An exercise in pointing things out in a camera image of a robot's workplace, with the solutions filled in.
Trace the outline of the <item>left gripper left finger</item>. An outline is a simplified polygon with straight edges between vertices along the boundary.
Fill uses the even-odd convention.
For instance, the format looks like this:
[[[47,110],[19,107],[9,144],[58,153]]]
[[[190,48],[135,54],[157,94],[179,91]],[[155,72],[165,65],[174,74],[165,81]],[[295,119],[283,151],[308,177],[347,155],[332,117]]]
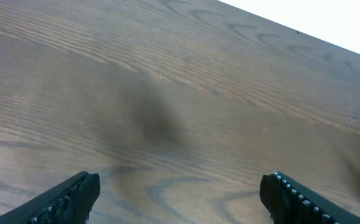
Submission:
[[[87,224],[100,195],[100,176],[81,171],[0,216],[0,224]]]

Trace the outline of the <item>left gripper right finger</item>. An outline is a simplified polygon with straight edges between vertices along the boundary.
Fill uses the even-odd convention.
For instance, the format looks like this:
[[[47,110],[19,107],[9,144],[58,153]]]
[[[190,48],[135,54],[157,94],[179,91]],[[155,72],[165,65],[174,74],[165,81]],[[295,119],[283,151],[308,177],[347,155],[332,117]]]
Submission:
[[[360,224],[359,216],[282,172],[262,176],[259,196],[274,224]]]

